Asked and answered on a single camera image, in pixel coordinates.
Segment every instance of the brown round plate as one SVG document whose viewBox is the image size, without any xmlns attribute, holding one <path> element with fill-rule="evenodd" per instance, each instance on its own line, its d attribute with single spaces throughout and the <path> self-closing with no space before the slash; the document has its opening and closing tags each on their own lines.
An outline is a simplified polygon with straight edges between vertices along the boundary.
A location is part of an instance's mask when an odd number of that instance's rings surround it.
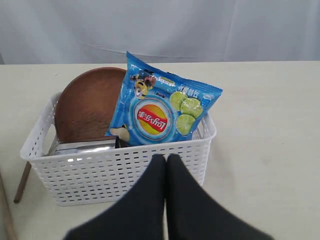
<svg viewBox="0 0 320 240">
<path fill-rule="evenodd" d="M 75 78 L 61 93 L 54 122 L 61 142 L 102 138 L 112 120 L 126 70 L 101 67 Z"/>
</svg>

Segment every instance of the table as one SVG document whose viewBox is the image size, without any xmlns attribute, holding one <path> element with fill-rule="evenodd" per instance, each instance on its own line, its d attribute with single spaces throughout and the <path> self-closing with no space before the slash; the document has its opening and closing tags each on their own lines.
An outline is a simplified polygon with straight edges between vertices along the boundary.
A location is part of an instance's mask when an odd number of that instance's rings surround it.
<svg viewBox="0 0 320 240">
<path fill-rule="evenodd" d="M 57 240 L 112 203 L 57 206 L 19 151 L 48 98 L 103 64 L 0 65 L 0 170 L 20 240 Z M 125 64 L 108 66 L 126 68 Z M 224 89 L 210 110 L 218 129 L 204 189 L 277 240 L 316 240 L 320 229 L 320 62 L 157 63 Z"/>
</svg>

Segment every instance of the blue snack bag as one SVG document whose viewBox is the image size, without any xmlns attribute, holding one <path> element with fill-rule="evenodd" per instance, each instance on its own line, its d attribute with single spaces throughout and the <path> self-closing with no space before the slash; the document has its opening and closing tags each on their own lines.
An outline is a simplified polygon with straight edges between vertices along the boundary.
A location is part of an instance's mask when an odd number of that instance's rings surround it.
<svg viewBox="0 0 320 240">
<path fill-rule="evenodd" d="M 192 139 L 222 89 L 163 72 L 129 52 L 127 72 L 106 136 L 130 146 Z"/>
</svg>

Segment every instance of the green lime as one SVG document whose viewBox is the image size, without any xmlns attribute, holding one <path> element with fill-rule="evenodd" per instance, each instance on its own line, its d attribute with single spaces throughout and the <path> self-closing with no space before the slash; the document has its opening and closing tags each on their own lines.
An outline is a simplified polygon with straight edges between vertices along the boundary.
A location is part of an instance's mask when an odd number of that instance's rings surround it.
<svg viewBox="0 0 320 240">
<path fill-rule="evenodd" d="M 188 114 L 193 116 L 195 119 L 199 117 L 202 114 L 202 106 L 200 104 L 200 101 L 195 98 L 188 98 L 185 99 L 181 103 L 181 113 L 182 114 Z"/>
<path fill-rule="evenodd" d="M 195 121 L 196 120 L 194 117 L 182 114 L 176 120 L 175 126 L 179 133 L 182 135 L 187 135 Z"/>
<path fill-rule="evenodd" d="M 181 103 L 183 102 L 183 100 L 187 99 L 187 95 L 184 94 L 183 92 L 181 91 L 175 91 L 174 93 L 171 94 L 170 96 L 170 103 L 171 103 L 171 106 L 177 110 L 177 111 L 180 111 L 180 106 L 181 106 Z"/>
</svg>

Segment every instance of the perforated basket wall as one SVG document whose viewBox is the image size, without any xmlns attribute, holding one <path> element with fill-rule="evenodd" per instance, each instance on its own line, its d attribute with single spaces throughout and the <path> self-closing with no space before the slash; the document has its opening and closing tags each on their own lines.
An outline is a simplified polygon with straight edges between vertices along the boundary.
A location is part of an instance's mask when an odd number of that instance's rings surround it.
<svg viewBox="0 0 320 240">
<path fill-rule="evenodd" d="M 60 156 L 45 156 L 43 142 L 54 124 L 59 94 L 54 95 L 42 111 L 26 139 L 20 156 L 29 161 L 61 206 L 92 204 L 118 200 L 137 181 L 152 155 L 179 154 L 193 177 L 203 184 L 211 140 L 216 127 L 207 114 L 192 140 L 145 146 L 118 148 Z"/>
</svg>

